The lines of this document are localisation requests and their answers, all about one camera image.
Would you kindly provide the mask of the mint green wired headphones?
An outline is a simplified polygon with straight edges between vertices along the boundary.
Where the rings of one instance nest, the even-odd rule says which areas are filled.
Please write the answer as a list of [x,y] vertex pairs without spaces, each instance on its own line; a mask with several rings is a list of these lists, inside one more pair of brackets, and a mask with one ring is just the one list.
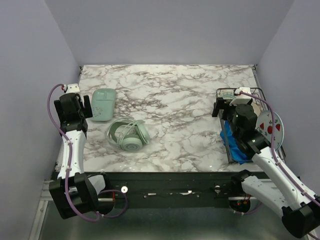
[[106,139],[110,145],[127,152],[140,150],[148,145],[151,137],[143,120],[124,117],[114,121],[106,132]]

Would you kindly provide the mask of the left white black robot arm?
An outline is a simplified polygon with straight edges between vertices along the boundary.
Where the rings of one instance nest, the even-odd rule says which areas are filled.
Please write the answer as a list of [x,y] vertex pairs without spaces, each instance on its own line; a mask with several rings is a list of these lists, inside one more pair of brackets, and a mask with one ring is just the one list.
[[104,174],[87,176],[84,171],[84,147],[87,140],[88,124],[92,117],[90,99],[79,93],[65,93],[54,101],[58,114],[63,153],[62,166],[57,179],[49,184],[49,192],[63,219],[98,209],[99,200],[107,197],[111,185]]

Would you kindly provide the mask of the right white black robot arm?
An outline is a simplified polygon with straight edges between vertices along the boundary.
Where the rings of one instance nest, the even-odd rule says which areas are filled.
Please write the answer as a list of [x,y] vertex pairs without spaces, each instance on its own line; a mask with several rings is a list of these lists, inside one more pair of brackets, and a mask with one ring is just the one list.
[[256,129],[257,115],[251,100],[236,105],[218,97],[212,116],[222,114],[230,125],[238,148],[259,166],[277,189],[264,184],[248,170],[238,173],[230,183],[230,191],[255,197],[276,213],[287,231],[302,238],[320,225],[320,197],[308,188],[284,163],[272,144]]

